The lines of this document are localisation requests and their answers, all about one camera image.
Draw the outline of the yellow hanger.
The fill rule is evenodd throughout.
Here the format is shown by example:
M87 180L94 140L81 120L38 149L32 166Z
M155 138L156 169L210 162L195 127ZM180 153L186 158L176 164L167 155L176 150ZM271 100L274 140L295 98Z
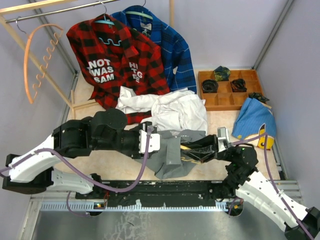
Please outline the yellow hanger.
M194 155L191 152L191 150L192 149L187 146L180 145L180 153L181 153L180 160L184 162L190 162L193 164L200 165L201 162L199 161L199 158L196 155Z

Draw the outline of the grey button shirt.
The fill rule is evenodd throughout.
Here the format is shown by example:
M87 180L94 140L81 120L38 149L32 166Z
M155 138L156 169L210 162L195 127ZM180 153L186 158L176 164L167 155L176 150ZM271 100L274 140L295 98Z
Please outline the grey button shirt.
M146 167L160 180L187 176L195 166L192 158L181 153L181 143L192 143L206 136L203 130L185 129L181 132L159 131L159 150L150 152Z

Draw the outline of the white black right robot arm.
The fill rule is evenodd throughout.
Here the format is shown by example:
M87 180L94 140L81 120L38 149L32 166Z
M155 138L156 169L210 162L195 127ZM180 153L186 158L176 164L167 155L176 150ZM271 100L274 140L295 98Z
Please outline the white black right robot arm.
M243 200L271 219L288 240L313 240L320 232L320 211L307 208L280 190L272 177L266 178L258 164L255 138L229 142L208 135L195 142L183 143L180 150L196 163L227 161L227 177L221 183L222 194Z

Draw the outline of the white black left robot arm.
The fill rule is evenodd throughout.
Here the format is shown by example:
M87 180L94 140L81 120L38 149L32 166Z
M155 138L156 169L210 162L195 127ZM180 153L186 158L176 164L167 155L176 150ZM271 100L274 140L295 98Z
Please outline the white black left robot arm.
M2 189L25 195L48 190L76 192L97 199L104 190L131 191L141 180L147 159L160 150L161 136L149 121L126 130L126 115L119 109L98 111L93 117L68 120L44 142L23 155L9 154L1 169ZM95 173L86 175L70 163L93 151L116 151L132 159L142 159L136 180L124 188L102 183Z

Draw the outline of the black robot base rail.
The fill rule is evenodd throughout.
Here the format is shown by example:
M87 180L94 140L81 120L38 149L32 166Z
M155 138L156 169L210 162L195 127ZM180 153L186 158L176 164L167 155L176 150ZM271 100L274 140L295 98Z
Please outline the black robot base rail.
M106 200L109 207L128 207L139 200L143 207L214 207L216 201L233 199L236 190L211 180L142 180L128 192L112 192L99 187L77 200Z

